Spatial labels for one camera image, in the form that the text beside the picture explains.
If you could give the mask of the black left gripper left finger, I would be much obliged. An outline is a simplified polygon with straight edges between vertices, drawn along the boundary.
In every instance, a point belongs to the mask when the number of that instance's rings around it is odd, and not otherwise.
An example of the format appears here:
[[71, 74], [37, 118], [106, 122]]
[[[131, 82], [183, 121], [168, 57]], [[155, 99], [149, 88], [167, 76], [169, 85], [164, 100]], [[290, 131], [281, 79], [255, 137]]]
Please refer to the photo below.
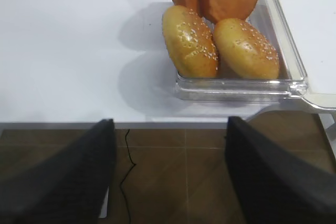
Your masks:
[[97, 223], [116, 166], [112, 119], [1, 181], [1, 223]]

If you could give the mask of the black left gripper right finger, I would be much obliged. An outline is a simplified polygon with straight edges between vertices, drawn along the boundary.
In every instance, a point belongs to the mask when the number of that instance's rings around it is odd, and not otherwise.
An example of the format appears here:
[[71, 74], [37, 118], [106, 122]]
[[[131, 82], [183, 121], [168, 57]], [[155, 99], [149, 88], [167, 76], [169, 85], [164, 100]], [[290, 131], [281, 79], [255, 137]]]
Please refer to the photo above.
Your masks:
[[228, 119], [225, 160], [247, 223], [335, 223], [335, 175], [237, 116]]

